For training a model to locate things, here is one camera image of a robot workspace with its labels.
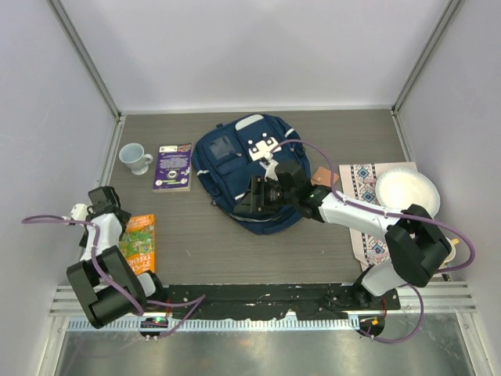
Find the navy blue student backpack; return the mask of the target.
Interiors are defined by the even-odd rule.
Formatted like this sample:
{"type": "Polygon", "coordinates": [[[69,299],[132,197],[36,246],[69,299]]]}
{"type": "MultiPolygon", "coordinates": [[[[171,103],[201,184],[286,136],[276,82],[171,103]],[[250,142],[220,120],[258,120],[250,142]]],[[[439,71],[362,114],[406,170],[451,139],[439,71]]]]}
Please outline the navy blue student backpack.
{"type": "Polygon", "coordinates": [[[194,171],[212,203],[246,230],[257,235],[281,232],[301,220],[292,206],[270,214],[240,214],[236,206],[245,195],[251,178],[263,177],[267,165],[261,161],[272,151],[277,162],[295,161],[307,176],[311,168],[301,137],[281,117],[251,114],[218,125],[197,141],[191,158],[194,171]]]}

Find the orange paperback book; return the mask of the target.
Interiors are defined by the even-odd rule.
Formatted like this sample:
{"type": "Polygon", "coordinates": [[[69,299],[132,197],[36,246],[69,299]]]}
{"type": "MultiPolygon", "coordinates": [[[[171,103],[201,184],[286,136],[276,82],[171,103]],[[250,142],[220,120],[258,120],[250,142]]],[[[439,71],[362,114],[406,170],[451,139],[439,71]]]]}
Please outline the orange paperback book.
{"type": "Polygon", "coordinates": [[[156,219],[154,214],[132,216],[119,249],[132,271],[156,272],[156,219]]]}

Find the purple paperback book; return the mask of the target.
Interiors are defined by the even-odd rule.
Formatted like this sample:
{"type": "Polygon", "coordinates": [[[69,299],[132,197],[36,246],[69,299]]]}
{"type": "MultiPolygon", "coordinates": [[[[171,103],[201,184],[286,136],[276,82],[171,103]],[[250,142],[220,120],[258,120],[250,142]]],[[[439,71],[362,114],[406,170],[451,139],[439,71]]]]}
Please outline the purple paperback book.
{"type": "Polygon", "coordinates": [[[159,147],[153,179],[154,193],[190,191],[192,143],[159,147]]]}

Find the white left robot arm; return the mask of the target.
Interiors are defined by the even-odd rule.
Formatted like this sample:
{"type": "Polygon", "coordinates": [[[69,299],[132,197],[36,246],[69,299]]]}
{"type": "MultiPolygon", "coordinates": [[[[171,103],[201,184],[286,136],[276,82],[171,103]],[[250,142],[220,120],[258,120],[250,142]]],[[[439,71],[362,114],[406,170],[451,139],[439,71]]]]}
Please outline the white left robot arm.
{"type": "Polygon", "coordinates": [[[88,192],[90,205],[76,204],[70,219],[84,227],[79,262],[67,268],[67,279],[89,323],[96,329],[129,314],[161,311],[167,292],[158,276],[135,274],[121,254],[119,241],[132,215],[121,208],[112,186],[88,192]]]}

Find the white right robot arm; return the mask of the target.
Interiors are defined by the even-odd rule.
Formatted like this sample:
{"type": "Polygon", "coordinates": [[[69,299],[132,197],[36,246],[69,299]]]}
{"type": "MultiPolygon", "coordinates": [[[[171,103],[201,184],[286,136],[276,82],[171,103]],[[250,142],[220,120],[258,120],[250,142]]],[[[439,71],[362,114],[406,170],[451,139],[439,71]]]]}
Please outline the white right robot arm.
{"type": "Polygon", "coordinates": [[[351,287],[351,297],[362,309],[372,309],[384,294],[402,285],[425,287],[452,250],[446,236],[419,205],[400,212],[351,199],[327,186],[312,184],[294,161],[270,164],[266,176],[253,176],[237,198],[235,211],[275,214],[286,206],[306,219],[346,226],[387,245],[389,258],[366,269],[351,287]]]}

